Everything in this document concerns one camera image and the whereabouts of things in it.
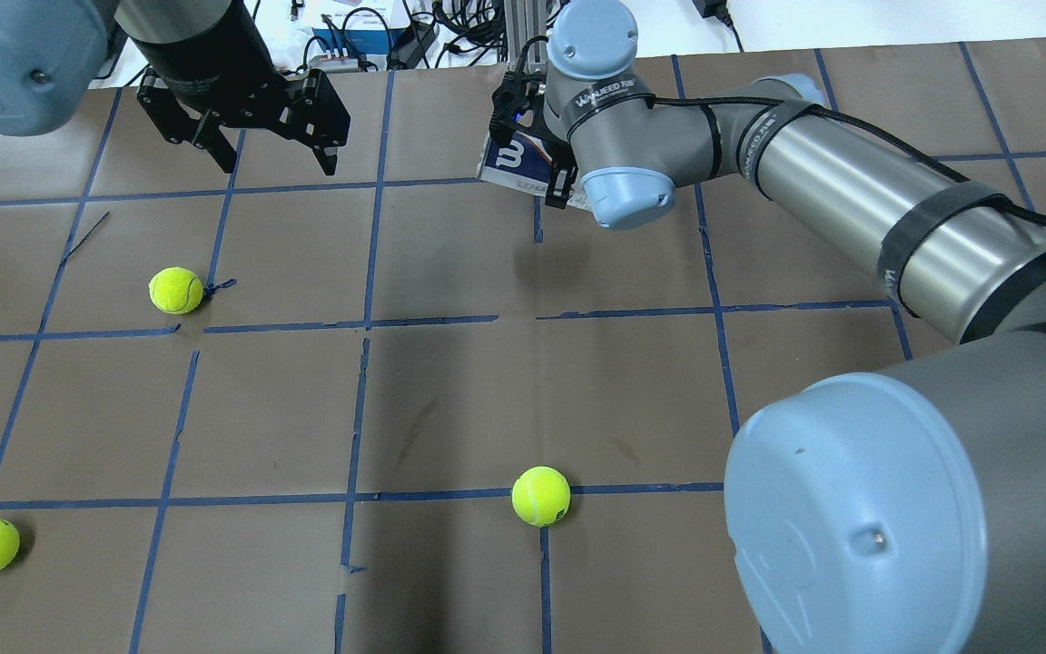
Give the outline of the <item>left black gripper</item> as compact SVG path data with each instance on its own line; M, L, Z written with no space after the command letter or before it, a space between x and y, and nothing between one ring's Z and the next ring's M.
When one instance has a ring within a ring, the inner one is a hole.
M140 35L136 46L147 61L137 100L165 141L191 144L232 174L238 154L222 128L270 130L336 173L351 115L331 75L308 65L280 72L252 18L203 18L182 38Z

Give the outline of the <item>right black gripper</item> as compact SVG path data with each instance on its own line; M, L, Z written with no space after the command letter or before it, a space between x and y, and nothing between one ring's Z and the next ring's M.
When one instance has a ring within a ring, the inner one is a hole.
M545 115L546 82L547 78L539 72L507 70L505 77L491 95L493 107L488 119L488 135L498 144L505 145L513 133L521 132L541 138L550 153L556 153L559 148L570 153L576 167L549 170L547 190L544 193L544 206L565 210L574 190L577 161L567 136L558 135L548 125Z

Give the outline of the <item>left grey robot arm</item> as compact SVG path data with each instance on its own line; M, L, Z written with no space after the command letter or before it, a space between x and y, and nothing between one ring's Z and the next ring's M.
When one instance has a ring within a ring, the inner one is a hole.
M69 123L123 40L145 58L137 99L165 141L232 173L224 129L269 130L336 173L348 109L325 72L278 71L242 1L0 1L0 135Z

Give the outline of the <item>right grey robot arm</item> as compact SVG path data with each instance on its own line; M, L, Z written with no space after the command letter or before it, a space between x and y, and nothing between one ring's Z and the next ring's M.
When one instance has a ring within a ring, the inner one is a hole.
M488 144L611 232L742 179L950 347L743 418L724 512L781 653L1046 653L1046 215L829 109L808 74L701 98L635 69L636 19L573 1L520 43Z

